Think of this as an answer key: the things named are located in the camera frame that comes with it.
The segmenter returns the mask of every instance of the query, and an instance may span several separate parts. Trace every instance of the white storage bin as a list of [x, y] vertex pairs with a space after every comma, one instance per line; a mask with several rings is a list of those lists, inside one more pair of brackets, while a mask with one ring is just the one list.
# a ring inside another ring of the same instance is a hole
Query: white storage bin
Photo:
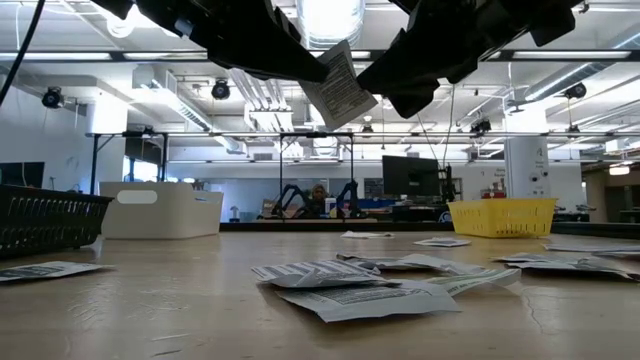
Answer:
[[107, 239], [185, 239], [220, 230], [222, 193], [186, 183], [100, 183], [114, 198], [102, 223]]

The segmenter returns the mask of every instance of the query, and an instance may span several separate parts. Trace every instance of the black cable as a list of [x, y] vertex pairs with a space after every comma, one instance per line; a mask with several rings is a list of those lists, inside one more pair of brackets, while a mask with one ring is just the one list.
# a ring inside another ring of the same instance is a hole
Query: black cable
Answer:
[[27, 34], [22, 41], [22, 46], [20, 46], [20, 51], [18, 51], [18, 56], [13, 62], [11, 66], [11, 70], [9, 70], [9, 74], [7, 75], [7, 79], [2, 85], [2, 90], [0, 90], [0, 107], [4, 103], [4, 99], [7, 97], [9, 93], [9, 89], [11, 89], [11, 84], [13, 83], [13, 79], [18, 74], [18, 69], [20, 68], [20, 64], [22, 64], [22, 60], [24, 59], [24, 55], [27, 53], [27, 49], [29, 48], [29, 44], [31, 44], [31, 39], [33, 39], [33, 34], [36, 32], [36, 27], [38, 26], [38, 22], [40, 21], [40, 15], [42, 15], [42, 10], [44, 9], [45, 0], [38, 0], [38, 4], [36, 5], [36, 9], [33, 12], [33, 18], [31, 19], [31, 24], [29, 25], [29, 30], [27, 30]]

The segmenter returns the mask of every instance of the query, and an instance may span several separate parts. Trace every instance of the black wire basket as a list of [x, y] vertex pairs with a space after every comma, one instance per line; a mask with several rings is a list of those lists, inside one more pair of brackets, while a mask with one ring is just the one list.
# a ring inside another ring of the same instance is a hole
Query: black wire basket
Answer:
[[0, 258], [93, 244], [111, 200], [0, 185]]

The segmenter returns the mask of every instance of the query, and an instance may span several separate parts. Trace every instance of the table surface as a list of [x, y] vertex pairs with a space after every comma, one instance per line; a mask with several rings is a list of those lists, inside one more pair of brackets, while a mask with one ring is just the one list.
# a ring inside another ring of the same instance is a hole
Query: table surface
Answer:
[[[461, 313], [325, 324], [278, 298], [272, 288], [257, 287], [249, 270], [330, 259], [338, 251], [424, 253], [500, 268], [489, 258], [543, 253], [541, 243], [625, 243], [554, 235], [473, 238], [471, 246], [433, 249], [413, 242], [453, 235], [396, 236], [345, 240], [338, 233], [224, 233], [190, 240], [107, 240], [75, 252], [3, 261], [0, 268], [66, 260], [96, 261], [116, 270], [0, 286], [0, 358], [638, 358], [640, 289], [633, 282], [524, 274], [515, 293], [496, 287], [457, 296]], [[637, 263], [618, 265], [640, 270]]]

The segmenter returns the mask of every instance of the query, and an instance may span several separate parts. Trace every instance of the yellow plastic basket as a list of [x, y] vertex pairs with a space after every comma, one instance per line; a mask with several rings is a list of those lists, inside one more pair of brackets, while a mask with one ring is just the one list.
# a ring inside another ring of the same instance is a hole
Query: yellow plastic basket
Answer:
[[456, 233], [489, 238], [547, 236], [557, 199], [486, 199], [449, 203]]

